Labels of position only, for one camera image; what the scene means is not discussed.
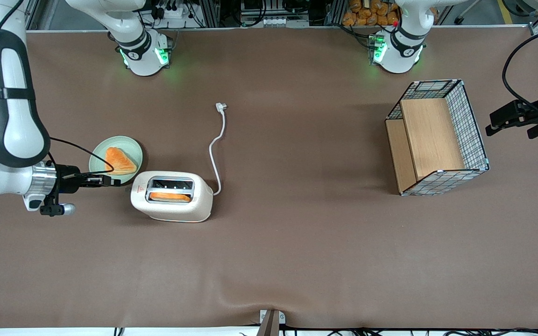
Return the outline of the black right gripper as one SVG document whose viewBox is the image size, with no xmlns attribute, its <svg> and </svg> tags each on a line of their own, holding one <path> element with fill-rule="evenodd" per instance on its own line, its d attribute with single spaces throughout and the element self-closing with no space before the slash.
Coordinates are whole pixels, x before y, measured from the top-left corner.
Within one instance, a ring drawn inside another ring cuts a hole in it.
<svg viewBox="0 0 538 336">
<path fill-rule="evenodd" d="M 81 174 L 77 166 L 56 164 L 57 193 L 73 194 L 81 188 L 119 187 L 120 180 L 106 174 Z"/>
</svg>

